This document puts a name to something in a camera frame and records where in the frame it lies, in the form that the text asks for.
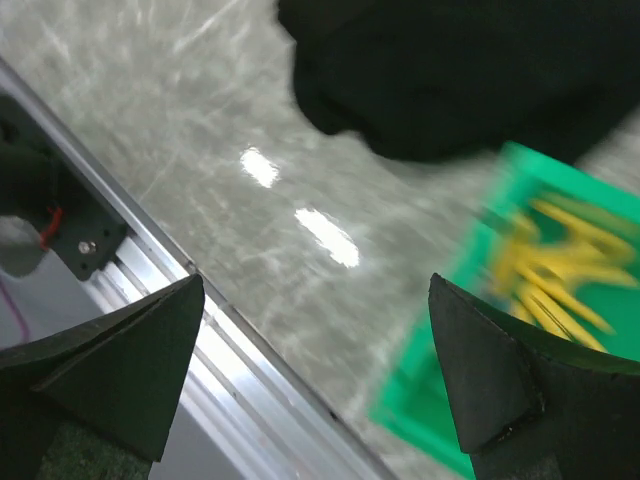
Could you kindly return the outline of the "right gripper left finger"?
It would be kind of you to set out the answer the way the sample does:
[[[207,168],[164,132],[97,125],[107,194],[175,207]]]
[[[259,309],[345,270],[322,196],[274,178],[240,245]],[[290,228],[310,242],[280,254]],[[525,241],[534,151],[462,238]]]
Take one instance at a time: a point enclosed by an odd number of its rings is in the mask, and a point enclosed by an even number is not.
[[[204,303],[194,274],[3,350],[2,478],[148,478],[166,447]]]

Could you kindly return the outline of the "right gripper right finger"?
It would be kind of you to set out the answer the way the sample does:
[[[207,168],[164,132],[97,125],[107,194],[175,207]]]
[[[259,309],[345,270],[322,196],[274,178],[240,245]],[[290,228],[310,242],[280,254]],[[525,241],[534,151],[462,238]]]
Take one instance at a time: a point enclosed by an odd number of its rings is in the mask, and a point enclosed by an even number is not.
[[[638,362],[549,334],[439,275],[429,313],[476,478],[638,478]]]

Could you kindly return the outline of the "black underwear front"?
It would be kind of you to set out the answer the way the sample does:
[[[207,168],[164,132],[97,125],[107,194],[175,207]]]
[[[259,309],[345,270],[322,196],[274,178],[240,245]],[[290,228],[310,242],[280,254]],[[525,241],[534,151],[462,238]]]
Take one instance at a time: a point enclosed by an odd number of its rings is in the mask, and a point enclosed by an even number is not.
[[[438,162],[515,142],[567,164],[639,105],[635,1],[279,1],[320,132]]]

